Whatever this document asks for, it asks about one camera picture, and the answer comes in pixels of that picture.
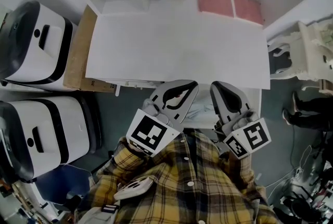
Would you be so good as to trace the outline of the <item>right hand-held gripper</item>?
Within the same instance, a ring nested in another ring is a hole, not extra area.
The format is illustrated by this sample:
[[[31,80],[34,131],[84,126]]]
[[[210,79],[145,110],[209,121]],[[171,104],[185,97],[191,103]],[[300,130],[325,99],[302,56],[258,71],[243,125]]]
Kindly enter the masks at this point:
[[[210,86],[215,113],[222,124],[222,142],[242,159],[271,143],[264,118],[250,109],[245,93],[225,82],[216,81]]]

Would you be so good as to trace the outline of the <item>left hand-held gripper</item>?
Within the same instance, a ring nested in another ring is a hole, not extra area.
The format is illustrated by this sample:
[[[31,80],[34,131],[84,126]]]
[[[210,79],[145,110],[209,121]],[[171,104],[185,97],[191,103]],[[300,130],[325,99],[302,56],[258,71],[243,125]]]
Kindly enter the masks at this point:
[[[199,91],[193,80],[175,80],[158,86],[144,100],[126,134],[128,144],[154,157],[183,130],[185,119]]]

